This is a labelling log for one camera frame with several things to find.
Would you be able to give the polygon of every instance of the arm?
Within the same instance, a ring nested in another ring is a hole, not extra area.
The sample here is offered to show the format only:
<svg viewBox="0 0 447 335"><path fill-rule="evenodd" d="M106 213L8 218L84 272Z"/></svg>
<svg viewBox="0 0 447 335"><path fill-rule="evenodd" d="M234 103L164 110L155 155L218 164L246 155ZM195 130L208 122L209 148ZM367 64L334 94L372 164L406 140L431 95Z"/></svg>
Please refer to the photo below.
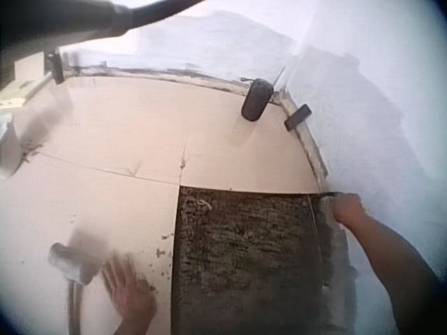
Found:
<svg viewBox="0 0 447 335"><path fill-rule="evenodd" d="M122 316L115 335L144 335L156 313L152 288L144 279L137 279L130 259L116 255L103 267L103 280L110 298Z"/></svg>
<svg viewBox="0 0 447 335"><path fill-rule="evenodd" d="M333 214L363 247L390 295L400 332L413 331L416 324L424 322L440 286L434 272L408 241L365 213L358 195L336 197Z"/></svg>

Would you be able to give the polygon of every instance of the bucket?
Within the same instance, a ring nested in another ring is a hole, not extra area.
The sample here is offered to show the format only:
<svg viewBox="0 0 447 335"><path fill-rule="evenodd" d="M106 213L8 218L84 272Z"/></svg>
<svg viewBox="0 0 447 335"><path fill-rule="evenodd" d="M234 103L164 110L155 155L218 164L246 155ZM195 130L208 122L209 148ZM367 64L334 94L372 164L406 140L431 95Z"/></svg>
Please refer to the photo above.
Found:
<svg viewBox="0 0 447 335"><path fill-rule="evenodd" d="M12 114L0 114L0 179L11 177L22 160Z"/></svg>

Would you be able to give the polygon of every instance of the hand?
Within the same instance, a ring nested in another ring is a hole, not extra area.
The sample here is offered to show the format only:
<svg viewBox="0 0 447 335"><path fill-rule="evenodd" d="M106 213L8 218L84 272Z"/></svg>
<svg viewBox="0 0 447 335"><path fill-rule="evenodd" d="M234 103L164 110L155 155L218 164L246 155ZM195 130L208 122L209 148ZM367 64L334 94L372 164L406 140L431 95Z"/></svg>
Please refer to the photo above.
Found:
<svg viewBox="0 0 447 335"><path fill-rule="evenodd" d="M362 207L362 200L357 194L352 193L338 195L334 199L332 213L335 220L347 228L352 228L367 216Z"/></svg>
<svg viewBox="0 0 447 335"><path fill-rule="evenodd" d="M144 334L156 313L153 288L145 279L137 279L133 262L116 254L103 266L105 288L123 317L123 323Z"/></svg>

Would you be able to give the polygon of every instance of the hose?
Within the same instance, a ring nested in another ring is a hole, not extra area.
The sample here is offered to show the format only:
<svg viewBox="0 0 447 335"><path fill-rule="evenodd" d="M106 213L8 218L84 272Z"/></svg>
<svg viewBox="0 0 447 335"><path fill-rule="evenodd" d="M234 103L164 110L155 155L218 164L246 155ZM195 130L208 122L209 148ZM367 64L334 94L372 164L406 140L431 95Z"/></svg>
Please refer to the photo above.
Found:
<svg viewBox="0 0 447 335"><path fill-rule="evenodd" d="M165 0L132 9L130 29L155 23L178 14L203 0Z"/></svg>

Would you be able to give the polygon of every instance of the white wall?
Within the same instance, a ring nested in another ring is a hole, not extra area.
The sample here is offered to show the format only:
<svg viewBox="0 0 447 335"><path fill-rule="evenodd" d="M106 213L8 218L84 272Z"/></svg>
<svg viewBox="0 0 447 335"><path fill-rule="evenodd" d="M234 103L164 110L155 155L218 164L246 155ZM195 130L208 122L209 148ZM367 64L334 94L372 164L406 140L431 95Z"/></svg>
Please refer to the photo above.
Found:
<svg viewBox="0 0 447 335"><path fill-rule="evenodd" d="M115 0L137 7L153 1ZM273 82L312 22L312 0L207 0L126 35L63 48L71 65L193 70Z"/></svg>
<svg viewBox="0 0 447 335"><path fill-rule="evenodd" d="M326 0L286 85L314 113L307 123L332 190L359 193L440 276L447 274L446 59L446 24L429 1ZM394 332L388 296L351 235L349 249L358 271L356 333Z"/></svg>

